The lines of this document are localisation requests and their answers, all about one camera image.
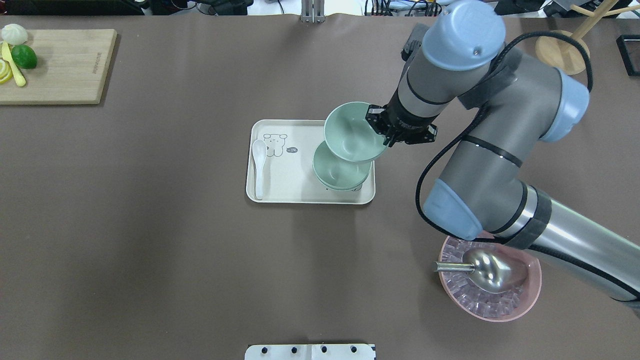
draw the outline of lemon slice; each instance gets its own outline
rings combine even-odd
[[[4,66],[6,65],[6,62],[4,60],[0,60],[0,62],[3,63],[3,68],[4,68]],[[0,74],[0,84],[4,84],[12,77],[13,77],[13,72],[11,71],[11,68],[9,66],[6,66],[6,73]]]
[[[0,78],[3,78],[9,72],[9,63],[0,59]]]

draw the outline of round wooden base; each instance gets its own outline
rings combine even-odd
[[[569,31],[554,30],[554,32],[571,36]],[[587,55],[589,55],[587,44],[582,40],[578,40],[578,43],[584,47]],[[538,38],[536,41],[536,56],[543,63],[553,67],[559,67],[568,75],[578,74],[586,68],[578,49],[556,38]]]

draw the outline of metal ice scoop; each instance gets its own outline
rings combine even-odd
[[[435,261],[433,271],[467,272],[469,279],[489,293],[504,293],[527,278],[527,265],[519,260],[487,249],[470,249],[462,255],[462,263]]]

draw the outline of wire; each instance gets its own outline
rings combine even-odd
[[[196,6],[196,10],[198,10],[200,13],[203,13],[205,15],[208,16],[214,16],[217,15],[217,13],[211,13],[211,9],[213,9],[213,6],[209,5],[209,8],[207,9],[207,12],[203,12],[199,6]]]
[[[635,300],[631,300],[631,301],[638,301],[640,299],[640,291],[637,291],[636,289],[634,289],[633,287],[629,286],[627,283],[623,282],[622,280],[618,279],[617,277],[614,277],[613,275],[602,271],[601,269],[589,264],[589,263],[585,263],[584,261],[577,259],[571,255],[565,254],[564,252],[558,251],[556,249],[551,249],[549,247],[542,247],[539,245],[531,245],[529,247],[529,250],[533,250],[533,251],[537,251],[537,252],[541,252],[542,254],[546,254],[549,256],[553,256],[554,258],[566,261],[569,264],[573,264],[579,268],[583,268],[585,270],[587,270],[588,272],[591,272],[594,275],[597,275],[609,282],[614,283],[615,285],[619,286],[620,288],[624,289],[626,292],[630,293],[631,295],[635,296],[636,299]]]
[[[424,10],[424,16],[438,16],[442,12],[442,5],[438,4],[436,0],[433,0],[431,6],[429,6],[429,11],[427,9]]]
[[[426,0],[418,0],[418,1],[416,1],[415,3],[413,3],[413,5],[411,5],[411,8],[409,9],[409,12],[408,12],[408,13],[406,13],[406,15],[405,15],[405,16],[411,16],[411,12],[412,12],[412,11],[413,11],[413,9],[415,8],[415,6],[416,6],[416,5],[418,5],[418,4],[421,4],[421,3],[427,4],[427,6],[429,6],[429,3],[427,3],[427,1],[426,1]]]
[[[394,14],[391,12],[389,6],[391,6],[391,0],[387,0],[387,16],[393,16]]]
[[[574,39],[566,36],[566,35],[562,35],[559,33],[553,33],[551,31],[535,31],[533,33],[526,33],[523,35],[520,35],[519,37],[515,38],[514,40],[512,40],[507,46],[504,47],[504,49],[500,52],[500,54],[498,54],[498,56],[496,56],[490,65],[489,71],[486,73],[485,77],[488,76],[489,74],[491,74],[493,71],[495,71],[495,69],[498,68],[498,66],[502,63],[502,61],[504,61],[506,55],[508,54],[508,52],[510,50],[512,50],[514,48],[514,46],[517,45],[517,43],[527,39],[527,38],[531,38],[531,37],[554,37],[563,41],[568,42],[569,44],[571,44],[572,46],[576,47],[578,49],[578,51],[580,52],[580,55],[582,55],[582,59],[584,60],[584,64],[586,67],[586,73],[587,73],[587,90],[589,90],[589,92],[591,92],[591,89],[593,88],[593,71],[591,69],[591,62],[589,61],[589,56],[587,55],[587,52],[584,50],[584,48]],[[453,140],[451,140],[451,142],[449,142],[428,164],[427,166],[424,168],[424,170],[422,171],[422,173],[420,174],[420,177],[418,178],[418,183],[416,184],[416,188],[415,188],[415,206],[418,210],[418,214],[420,215],[420,217],[427,222],[427,224],[431,225],[432,227],[434,227],[436,230],[440,231],[441,233],[448,235],[448,236],[453,236],[456,237],[455,235],[451,234],[449,231],[446,231],[445,229],[442,229],[440,226],[437,226],[434,222],[431,221],[431,219],[429,219],[423,212],[422,207],[421,207],[421,203],[420,203],[420,191],[422,190],[422,183],[424,182],[424,178],[427,176],[427,173],[431,170],[431,168],[433,168],[433,165],[435,165],[438,160],[440,160],[442,158],[442,156],[444,156],[449,150],[451,150],[457,143],[460,142],[460,140],[462,140],[463,137],[467,136],[473,129],[475,129],[478,125],[480,125],[480,123],[482,123],[482,121],[486,118],[487,114],[488,114],[488,102],[485,102],[484,104],[482,104],[479,109],[478,112],[476,113],[475,117],[473,118],[473,120],[471,121],[471,123],[458,135],[456,136]]]
[[[193,5],[193,6],[192,6],[192,7],[190,7],[190,8],[181,8],[181,7],[177,6],[177,5],[173,2],[173,0],[171,0],[171,5],[173,5],[176,9],[180,9],[180,10],[191,10],[191,9],[195,8],[196,6],[198,6],[198,3],[195,3],[195,5]]]

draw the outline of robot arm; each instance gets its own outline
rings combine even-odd
[[[528,249],[634,308],[640,316],[640,247],[551,199],[516,176],[538,140],[554,142],[583,116],[587,89],[512,49],[488,75],[504,24],[479,1],[443,12],[412,53],[391,101],[367,120],[395,142],[433,141],[431,124],[455,97],[482,103],[486,117],[464,134],[424,203],[441,229],[473,240],[484,229]]]

